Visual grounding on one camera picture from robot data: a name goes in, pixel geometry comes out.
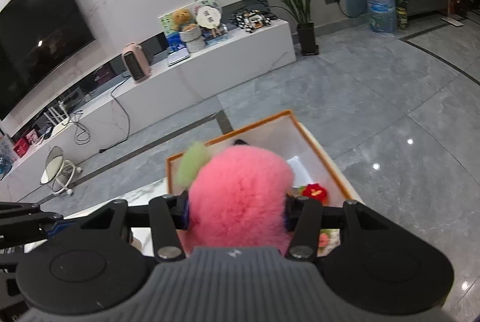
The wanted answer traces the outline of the orange crochet tangerine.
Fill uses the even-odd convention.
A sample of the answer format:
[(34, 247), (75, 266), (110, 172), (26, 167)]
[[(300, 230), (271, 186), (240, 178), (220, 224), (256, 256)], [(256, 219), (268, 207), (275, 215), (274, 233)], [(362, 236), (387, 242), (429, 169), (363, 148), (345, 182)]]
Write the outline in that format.
[(324, 206), (329, 203), (328, 190), (318, 183), (311, 183), (307, 184), (306, 186), (301, 186), (299, 188), (299, 192), (302, 196), (315, 199), (321, 202)]

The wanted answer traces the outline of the crochet flower bouquet bunny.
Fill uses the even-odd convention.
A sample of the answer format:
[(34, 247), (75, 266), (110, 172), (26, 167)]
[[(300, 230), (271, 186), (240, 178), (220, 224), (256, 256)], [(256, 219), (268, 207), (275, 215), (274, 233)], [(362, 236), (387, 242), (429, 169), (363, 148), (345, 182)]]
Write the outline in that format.
[(339, 229), (322, 229), (320, 231), (319, 245), (317, 250), (318, 257), (325, 257), (333, 249), (340, 245)]

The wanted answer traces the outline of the white tv console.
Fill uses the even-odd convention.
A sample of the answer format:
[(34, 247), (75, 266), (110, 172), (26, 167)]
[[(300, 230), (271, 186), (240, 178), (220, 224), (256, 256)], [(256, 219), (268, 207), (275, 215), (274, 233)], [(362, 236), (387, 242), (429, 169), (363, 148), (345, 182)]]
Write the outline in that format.
[(72, 162), (80, 163), (182, 109), (294, 62), (289, 27), (287, 22), (277, 20), (251, 34), (233, 30), (225, 41), (174, 66), (166, 61), (154, 64), (151, 76), (143, 82), (128, 80), (115, 91), (104, 92), (83, 108), (80, 123), (90, 132), (89, 142), (76, 144), (79, 130), (69, 125), (29, 148), (1, 180), (1, 200), (19, 201), (40, 186), (44, 163), (54, 146), (62, 148)]

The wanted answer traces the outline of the small notebook on console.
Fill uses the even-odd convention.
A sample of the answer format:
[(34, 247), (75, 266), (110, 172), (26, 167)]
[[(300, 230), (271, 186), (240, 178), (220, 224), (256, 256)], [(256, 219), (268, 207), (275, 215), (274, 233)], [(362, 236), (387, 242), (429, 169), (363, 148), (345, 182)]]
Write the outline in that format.
[(167, 64), (168, 66), (174, 66), (190, 57), (190, 52), (188, 48), (181, 48), (176, 50), (175, 52), (171, 52), (168, 54)]

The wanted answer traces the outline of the white paper fan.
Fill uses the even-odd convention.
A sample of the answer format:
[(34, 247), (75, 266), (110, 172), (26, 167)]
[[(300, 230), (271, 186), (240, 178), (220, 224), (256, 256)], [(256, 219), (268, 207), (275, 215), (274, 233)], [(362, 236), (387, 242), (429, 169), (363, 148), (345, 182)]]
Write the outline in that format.
[(197, 11), (196, 22), (203, 29), (210, 31), (212, 37), (221, 35), (221, 13), (218, 9), (208, 5), (200, 7)]

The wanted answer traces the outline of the white rolling stool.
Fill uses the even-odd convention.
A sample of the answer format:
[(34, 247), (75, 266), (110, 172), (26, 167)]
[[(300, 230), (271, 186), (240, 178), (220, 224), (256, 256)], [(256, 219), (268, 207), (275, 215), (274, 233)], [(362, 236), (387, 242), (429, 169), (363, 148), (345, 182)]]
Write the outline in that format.
[(82, 171), (82, 167), (66, 158), (62, 148), (54, 146), (47, 156), (40, 185), (48, 186), (54, 196), (62, 194), (71, 196), (73, 179)]

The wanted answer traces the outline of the blue water jug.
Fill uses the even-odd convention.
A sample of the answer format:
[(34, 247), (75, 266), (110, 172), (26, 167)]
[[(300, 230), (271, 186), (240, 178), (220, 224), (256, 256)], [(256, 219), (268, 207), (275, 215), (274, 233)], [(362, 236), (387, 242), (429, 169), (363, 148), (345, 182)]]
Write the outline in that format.
[(396, 30), (395, 0), (367, 0), (369, 27), (373, 33), (393, 35)]

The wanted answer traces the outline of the pink green fluffy peach plush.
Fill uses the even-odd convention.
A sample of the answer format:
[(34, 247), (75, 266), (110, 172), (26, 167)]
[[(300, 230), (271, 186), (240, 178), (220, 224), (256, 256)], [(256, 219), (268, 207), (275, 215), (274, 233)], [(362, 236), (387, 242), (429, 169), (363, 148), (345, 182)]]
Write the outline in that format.
[(286, 200), (294, 174), (281, 156), (248, 144), (212, 156), (194, 142), (175, 182), (188, 192), (189, 224), (179, 233), (187, 254), (200, 246), (273, 246), (286, 252)]

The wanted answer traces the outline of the white wifi router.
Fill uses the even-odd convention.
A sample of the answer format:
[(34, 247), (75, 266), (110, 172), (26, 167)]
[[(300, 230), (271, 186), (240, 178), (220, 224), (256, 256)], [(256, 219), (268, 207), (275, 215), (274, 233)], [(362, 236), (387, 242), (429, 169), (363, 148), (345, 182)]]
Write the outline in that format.
[(72, 117), (64, 101), (58, 101), (55, 105), (47, 107), (44, 116), (52, 125), (51, 137), (61, 133), (72, 123)]

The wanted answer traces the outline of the brown teddy bear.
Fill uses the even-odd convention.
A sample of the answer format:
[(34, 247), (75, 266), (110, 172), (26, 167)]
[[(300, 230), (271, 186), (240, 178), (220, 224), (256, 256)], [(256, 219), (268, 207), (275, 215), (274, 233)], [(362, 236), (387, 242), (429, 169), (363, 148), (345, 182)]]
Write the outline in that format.
[(172, 13), (172, 25), (170, 28), (173, 31), (183, 32), (196, 27), (197, 23), (193, 19), (191, 12), (186, 9), (177, 9)]

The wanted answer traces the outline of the orange storage box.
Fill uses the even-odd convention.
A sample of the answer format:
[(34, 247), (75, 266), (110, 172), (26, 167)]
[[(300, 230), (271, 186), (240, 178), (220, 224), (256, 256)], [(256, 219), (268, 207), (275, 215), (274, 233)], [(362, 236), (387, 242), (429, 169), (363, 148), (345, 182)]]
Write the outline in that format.
[[(326, 206), (339, 207), (348, 199), (360, 198), (324, 148), (291, 111), (279, 112), (201, 143), (208, 148), (209, 154), (214, 156), (232, 146), (236, 139), (243, 139), (251, 146), (272, 151), (289, 164), (294, 174), (294, 182), (287, 197), (302, 196), (299, 192), (301, 186), (318, 183), (328, 190), (329, 203)], [(182, 156), (187, 150), (188, 148), (167, 160), (168, 193), (171, 195), (187, 192), (175, 182)]]

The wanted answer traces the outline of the white black plush dog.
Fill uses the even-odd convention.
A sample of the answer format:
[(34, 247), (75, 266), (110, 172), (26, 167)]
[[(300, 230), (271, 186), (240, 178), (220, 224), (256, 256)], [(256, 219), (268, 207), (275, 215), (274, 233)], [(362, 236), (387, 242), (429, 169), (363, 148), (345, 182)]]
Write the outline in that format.
[(244, 141), (243, 139), (236, 139), (236, 140), (234, 140), (233, 145), (234, 145), (234, 146), (237, 146), (237, 145), (249, 145), (249, 143), (247, 143), (247, 142)]

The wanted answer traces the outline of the pink space heater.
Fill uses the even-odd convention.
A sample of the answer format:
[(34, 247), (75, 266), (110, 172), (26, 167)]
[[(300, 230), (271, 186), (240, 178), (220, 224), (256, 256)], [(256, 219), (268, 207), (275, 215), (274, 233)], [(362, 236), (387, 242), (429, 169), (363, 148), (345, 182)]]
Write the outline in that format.
[(124, 47), (121, 59), (135, 83), (145, 81), (151, 76), (151, 67), (142, 47), (134, 42)]

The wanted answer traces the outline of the black television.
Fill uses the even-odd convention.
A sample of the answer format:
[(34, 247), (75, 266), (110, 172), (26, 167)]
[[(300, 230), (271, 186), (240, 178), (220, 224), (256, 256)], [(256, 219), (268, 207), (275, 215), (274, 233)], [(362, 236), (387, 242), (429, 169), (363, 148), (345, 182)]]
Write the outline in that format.
[(77, 0), (10, 0), (1, 9), (1, 118), (94, 39)]

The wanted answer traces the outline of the black white toy vehicle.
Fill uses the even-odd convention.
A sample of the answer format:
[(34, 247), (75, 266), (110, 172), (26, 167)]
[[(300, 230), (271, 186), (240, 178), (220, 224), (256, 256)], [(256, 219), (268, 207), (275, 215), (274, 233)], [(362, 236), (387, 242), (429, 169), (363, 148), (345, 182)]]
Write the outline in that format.
[(258, 9), (242, 9), (234, 12), (229, 22), (247, 33), (253, 33), (258, 29), (272, 25), (278, 17), (270, 11)]

